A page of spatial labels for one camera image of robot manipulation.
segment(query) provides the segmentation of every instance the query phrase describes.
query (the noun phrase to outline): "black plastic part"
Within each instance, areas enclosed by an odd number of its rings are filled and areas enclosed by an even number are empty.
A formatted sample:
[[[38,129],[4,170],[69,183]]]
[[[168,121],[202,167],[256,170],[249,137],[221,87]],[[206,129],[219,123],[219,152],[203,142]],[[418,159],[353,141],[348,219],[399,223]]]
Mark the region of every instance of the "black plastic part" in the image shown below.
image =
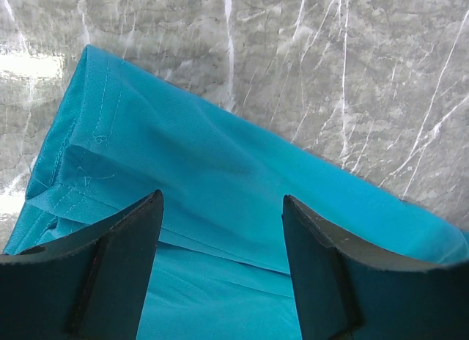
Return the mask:
[[[135,339],[162,217],[156,191],[66,237],[0,255],[0,339]]]
[[[395,254],[291,196],[283,220],[303,340],[469,339],[469,262]]]

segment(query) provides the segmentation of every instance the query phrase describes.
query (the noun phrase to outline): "folded garment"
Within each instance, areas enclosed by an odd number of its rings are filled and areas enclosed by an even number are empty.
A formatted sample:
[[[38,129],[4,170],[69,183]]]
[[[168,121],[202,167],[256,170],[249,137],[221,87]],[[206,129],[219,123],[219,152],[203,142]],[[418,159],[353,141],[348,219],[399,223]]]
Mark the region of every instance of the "folded garment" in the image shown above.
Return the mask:
[[[300,339],[286,194],[389,251],[435,263],[469,257],[465,235],[437,216],[92,46],[5,252],[70,234],[157,189],[162,243],[138,339]]]

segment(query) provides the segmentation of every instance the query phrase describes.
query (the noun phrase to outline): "teal fabric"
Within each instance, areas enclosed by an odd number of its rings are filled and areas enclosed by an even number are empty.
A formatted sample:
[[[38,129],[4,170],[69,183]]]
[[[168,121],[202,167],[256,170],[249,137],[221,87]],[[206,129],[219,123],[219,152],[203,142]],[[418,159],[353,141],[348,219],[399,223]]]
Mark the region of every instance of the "teal fabric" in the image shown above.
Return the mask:
[[[286,194],[399,254],[469,257],[464,234],[444,220],[92,46],[5,251],[65,236],[155,189],[165,198],[162,243],[139,339],[300,339]]]

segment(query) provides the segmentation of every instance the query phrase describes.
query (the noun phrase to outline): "gray marble surface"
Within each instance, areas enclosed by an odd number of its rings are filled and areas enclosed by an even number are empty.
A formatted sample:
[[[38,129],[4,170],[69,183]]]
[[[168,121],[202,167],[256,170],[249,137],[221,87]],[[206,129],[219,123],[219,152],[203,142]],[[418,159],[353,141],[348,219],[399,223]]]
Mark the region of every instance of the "gray marble surface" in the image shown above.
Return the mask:
[[[0,247],[87,43],[468,227],[469,0],[0,0]]]

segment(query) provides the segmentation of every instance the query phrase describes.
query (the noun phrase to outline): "marble table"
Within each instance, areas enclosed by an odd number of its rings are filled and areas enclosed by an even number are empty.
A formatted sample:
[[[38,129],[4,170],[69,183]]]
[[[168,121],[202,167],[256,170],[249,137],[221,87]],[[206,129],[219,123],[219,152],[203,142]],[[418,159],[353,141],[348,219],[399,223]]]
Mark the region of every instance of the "marble table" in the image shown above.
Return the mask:
[[[469,0],[0,0],[0,248],[87,43],[468,227],[468,16]]]

